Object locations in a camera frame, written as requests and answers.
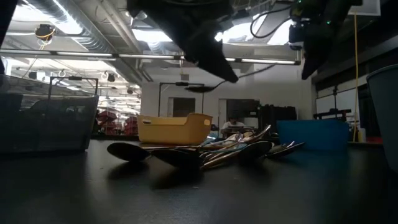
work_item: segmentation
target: man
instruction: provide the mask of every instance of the man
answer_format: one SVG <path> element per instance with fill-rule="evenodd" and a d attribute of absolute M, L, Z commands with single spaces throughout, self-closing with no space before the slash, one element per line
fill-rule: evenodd
<path fill-rule="evenodd" d="M 226 122 L 221 128 L 221 133 L 224 136 L 227 136 L 228 133 L 231 132 L 232 128 L 243 128 L 244 123 L 239 122 L 237 118 L 229 118 L 229 121 Z"/>

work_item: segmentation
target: black table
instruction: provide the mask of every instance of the black table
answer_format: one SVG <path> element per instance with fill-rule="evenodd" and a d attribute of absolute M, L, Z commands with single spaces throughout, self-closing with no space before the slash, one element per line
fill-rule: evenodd
<path fill-rule="evenodd" d="M 380 149 L 298 151 L 256 168 L 186 174 L 85 153 L 0 161 L 1 223 L 398 223 Z"/>

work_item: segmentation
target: yellow basket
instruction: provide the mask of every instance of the yellow basket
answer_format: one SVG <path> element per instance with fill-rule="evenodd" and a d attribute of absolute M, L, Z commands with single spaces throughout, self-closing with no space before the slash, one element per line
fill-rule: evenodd
<path fill-rule="evenodd" d="M 186 118 L 158 118 L 138 116 L 138 135 L 141 142 L 197 145 L 210 133 L 213 117 L 191 113 Z"/>

